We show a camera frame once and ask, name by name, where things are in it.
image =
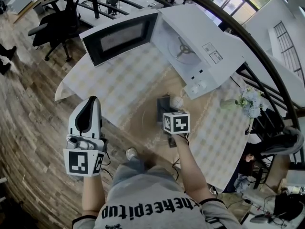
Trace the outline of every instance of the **office chair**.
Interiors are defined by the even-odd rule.
[[[33,46],[40,46],[47,42],[50,43],[51,50],[47,53],[44,60],[49,60],[49,55],[54,51],[59,44],[62,44],[65,53],[67,55],[66,61],[70,61],[66,40],[74,37],[78,37],[80,32],[78,28],[80,26],[80,20],[77,16],[77,4],[78,0],[73,3],[73,0],[67,0],[65,10],[60,11],[56,6],[58,0],[49,0],[43,3],[43,6],[51,4],[55,9],[55,13],[47,15],[42,18],[38,27],[29,31],[28,35],[35,35]]]

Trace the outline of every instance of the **black sleeve band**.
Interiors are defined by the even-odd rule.
[[[78,218],[76,218],[76,219],[74,219],[74,220],[72,221],[72,228],[73,228],[73,226],[74,226],[74,224],[75,224],[76,222],[78,222],[78,221],[80,221],[80,220],[82,220],[82,219],[96,219],[96,218],[97,218],[96,216],[91,216],[91,215],[78,217]]]
[[[216,199],[216,198],[208,198],[208,199],[205,199],[205,200],[202,200],[199,204],[203,205],[207,202],[210,202],[210,201],[217,201],[217,202],[221,202],[223,203],[220,199]]]

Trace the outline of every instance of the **shoe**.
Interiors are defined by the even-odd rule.
[[[16,52],[16,50],[17,50],[17,47],[16,47],[16,46],[13,46],[12,49],[9,49],[9,50],[8,50],[8,56],[7,56],[7,58],[8,58],[9,60],[11,60],[11,59],[13,58],[14,53]]]
[[[137,156],[138,156],[138,151],[134,147],[131,147],[126,150],[126,157],[128,160],[131,160],[133,157],[137,157]]]
[[[10,69],[10,63],[7,63],[6,65],[0,67],[0,73],[4,75],[6,71],[8,71],[9,69]]]

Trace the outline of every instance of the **chair armrest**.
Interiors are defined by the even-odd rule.
[[[51,4],[51,3],[56,3],[56,2],[58,2],[59,0],[47,0],[47,1],[45,1],[45,2],[42,2],[41,3],[41,5],[44,7],[44,6],[46,6],[46,5],[48,5],[48,4]]]
[[[48,26],[48,23],[42,24],[40,26],[35,27],[34,29],[30,30],[28,33],[28,36],[32,36],[40,31],[42,31],[43,29],[45,29]]]

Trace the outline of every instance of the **chair backrest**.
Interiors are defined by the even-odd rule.
[[[75,30],[77,30],[77,28],[80,25],[80,20],[78,18],[77,15],[77,4],[78,4],[78,0],[76,1],[76,3],[73,2],[73,0],[67,0],[67,5],[65,8],[66,14],[69,15],[69,22],[70,22],[70,26],[75,28]]]

